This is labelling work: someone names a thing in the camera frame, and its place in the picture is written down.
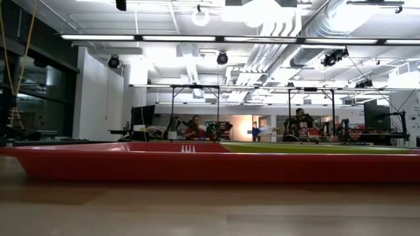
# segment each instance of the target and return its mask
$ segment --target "seated woman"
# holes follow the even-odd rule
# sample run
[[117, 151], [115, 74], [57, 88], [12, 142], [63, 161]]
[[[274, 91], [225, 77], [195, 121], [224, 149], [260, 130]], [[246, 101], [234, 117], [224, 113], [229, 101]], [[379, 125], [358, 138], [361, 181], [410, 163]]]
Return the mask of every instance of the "seated woman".
[[187, 127], [187, 129], [184, 132], [184, 137], [187, 140], [192, 140], [194, 138], [203, 138], [203, 137], [205, 137], [205, 130], [203, 130], [203, 129], [200, 128], [201, 117], [199, 115], [195, 115], [195, 116], [192, 117], [192, 121], [194, 122], [194, 125], [196, 125], [197, 129], [199, 130], [199, 132], [197, 133], [192, 128]]

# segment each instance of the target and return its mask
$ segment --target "red object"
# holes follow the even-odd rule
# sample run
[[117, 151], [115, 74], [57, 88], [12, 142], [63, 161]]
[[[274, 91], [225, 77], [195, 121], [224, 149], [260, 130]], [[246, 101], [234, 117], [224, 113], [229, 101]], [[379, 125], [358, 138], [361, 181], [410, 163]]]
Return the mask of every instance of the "red object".
[[[192, 136], [190, 136], [190, 137], [188, 137], [188, 139], [193, 139], [193, 138], [203, 138], [203, 137], [205, 137], [205, 130], [203, 130], [203, 129], [199, 129], [198, 130], [199, 132], [198, 132], [198, 134], [193, 134]], [[192, 132], [195, 132], [194, 130], [192, 130], [191, 128], [187, 128], [185, 131], [184, 131], [184, 136], [186, 135], [186, 134], [191, 134]]]
[[230, 153], [220, 144], [136, 142], [0, 148], [35, 178], [117, 181], [420, 182], [416, 153]]

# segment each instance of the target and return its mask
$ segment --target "wooden floor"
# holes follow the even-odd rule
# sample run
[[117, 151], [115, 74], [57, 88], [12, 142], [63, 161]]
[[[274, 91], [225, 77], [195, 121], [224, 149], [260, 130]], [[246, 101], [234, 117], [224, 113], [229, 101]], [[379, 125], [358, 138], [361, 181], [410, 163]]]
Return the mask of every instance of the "wooden floor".
[[418, 236], [420, 185], [39, 182], [0, 157], [0, 235]]

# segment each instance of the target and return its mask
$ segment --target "person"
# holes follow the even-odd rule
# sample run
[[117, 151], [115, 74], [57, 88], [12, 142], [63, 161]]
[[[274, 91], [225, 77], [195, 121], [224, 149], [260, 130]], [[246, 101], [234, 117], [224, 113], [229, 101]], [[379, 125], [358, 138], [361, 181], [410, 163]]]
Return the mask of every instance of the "person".
[[187, 129], [184, 131], [184, 137], [187, 140], [205, 137], [205, 130], [200, 128], [201, 117], [199, 115], [195, 115], [192, 117], [192, 121], [194, 122], [194, 125], [196, 125], [199, 132], [197, 133], [192, 128], [187, 127]]
[[303, 108], [296, 109], [296, 116], [294, 118], [294, 122], [291, 124], [291, 130], [296, 137], [299, 136], [307, 136], [308, 135], [308, 128], [315, 128], [319, 131], [319, 128], [313, 124], [313, 119], [309, 114], [305, 114]]

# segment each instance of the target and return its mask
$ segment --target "white logo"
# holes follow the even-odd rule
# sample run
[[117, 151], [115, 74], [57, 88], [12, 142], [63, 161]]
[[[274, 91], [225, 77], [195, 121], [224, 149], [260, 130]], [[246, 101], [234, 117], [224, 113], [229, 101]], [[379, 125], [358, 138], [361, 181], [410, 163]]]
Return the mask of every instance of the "white logo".
[[195, 153], [196, 147], [194, 145], [182, 145], [181, 152], [182, 153]]

